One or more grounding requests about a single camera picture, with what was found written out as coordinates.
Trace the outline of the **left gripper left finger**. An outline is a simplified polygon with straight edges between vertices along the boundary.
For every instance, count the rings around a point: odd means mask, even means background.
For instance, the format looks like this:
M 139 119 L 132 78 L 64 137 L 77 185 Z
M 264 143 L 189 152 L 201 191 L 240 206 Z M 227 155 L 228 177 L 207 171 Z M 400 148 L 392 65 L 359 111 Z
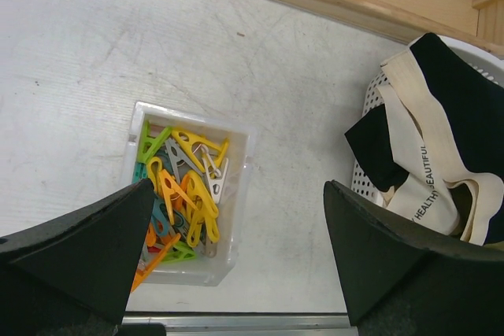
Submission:
M 148 179 L 1 238 L 3 325 L 118 325 L 154 204 Z

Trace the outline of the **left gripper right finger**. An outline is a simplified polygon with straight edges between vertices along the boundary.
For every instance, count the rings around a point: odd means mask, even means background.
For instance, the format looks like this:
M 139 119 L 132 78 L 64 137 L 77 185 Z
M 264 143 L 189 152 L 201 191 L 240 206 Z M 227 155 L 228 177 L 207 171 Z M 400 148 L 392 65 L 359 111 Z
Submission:
M 431 231 L 337 181 L 324 213 L 354 327 L 500 327 L 503 253 Z

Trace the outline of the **orange clothespin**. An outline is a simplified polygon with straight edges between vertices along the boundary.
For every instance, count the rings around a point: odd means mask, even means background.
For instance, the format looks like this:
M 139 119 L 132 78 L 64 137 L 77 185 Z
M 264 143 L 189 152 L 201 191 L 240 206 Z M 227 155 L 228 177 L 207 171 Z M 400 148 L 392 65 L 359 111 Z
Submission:
M 151 257 L 144 268 L 137 268 L 133 279 L 131 293 L 144 282 L 144 280 L 154 271 L 154 269 L 163 261 L 168 251 L 180 240 L 181 234 L 177 233 L 174 237 L 169 237 L 169 242 L 163 245 L 160 251 Z
M 194 210 L 197 210 L 196 204 L 188 197 L 188 195 L 181 189 L 176 180 L 169 174 L 165 169 L 162 169 L 158 177 L 160 179 L 162 196 L 165 200 L 165 205 L 167 208 L 167 213 L 169 217 L 169 222 L 171 225 L 174 224 L 175 218 L 172 206 L 172 197 L 181 196 L 182 199 Z

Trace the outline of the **black and cream underwear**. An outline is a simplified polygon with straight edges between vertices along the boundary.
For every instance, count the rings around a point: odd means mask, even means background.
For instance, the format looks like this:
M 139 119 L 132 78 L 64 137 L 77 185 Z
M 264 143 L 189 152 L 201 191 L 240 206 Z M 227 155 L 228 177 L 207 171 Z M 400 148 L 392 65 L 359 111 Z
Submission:
M 427 33 L 380 66 L 391 154 L 407 174 L 387 187 L 383 208 L 453 236 L 460 216 L 450 189 L 467 184 L 491 215 L 503 204 L 503 89 L 439 37 Z

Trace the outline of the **olive and cream underwear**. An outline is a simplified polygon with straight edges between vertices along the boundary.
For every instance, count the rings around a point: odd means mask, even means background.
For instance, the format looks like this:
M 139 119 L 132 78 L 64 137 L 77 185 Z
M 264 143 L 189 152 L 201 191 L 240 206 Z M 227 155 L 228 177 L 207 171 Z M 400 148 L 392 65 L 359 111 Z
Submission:
M 495 214 L 477 209 L 473 197 L 476 192 L 467 184 L 450 189 L 460 216 L 453 232 L 463 242 L 503 251 L 503 204 Z

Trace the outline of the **yellow clothespin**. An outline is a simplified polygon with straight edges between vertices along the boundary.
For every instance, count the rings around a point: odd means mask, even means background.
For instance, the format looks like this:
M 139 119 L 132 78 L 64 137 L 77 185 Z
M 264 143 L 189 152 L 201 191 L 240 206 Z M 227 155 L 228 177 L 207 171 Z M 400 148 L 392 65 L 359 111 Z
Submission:
M 220 168 L 229 147 L 228 138 L 218 144 L 203 135 L 179 127 L 172 129 L 171 136 L 200 172 L 205 172 L 204 163 L 209 163 L 206 154 L 210 155 L 215 167 Z

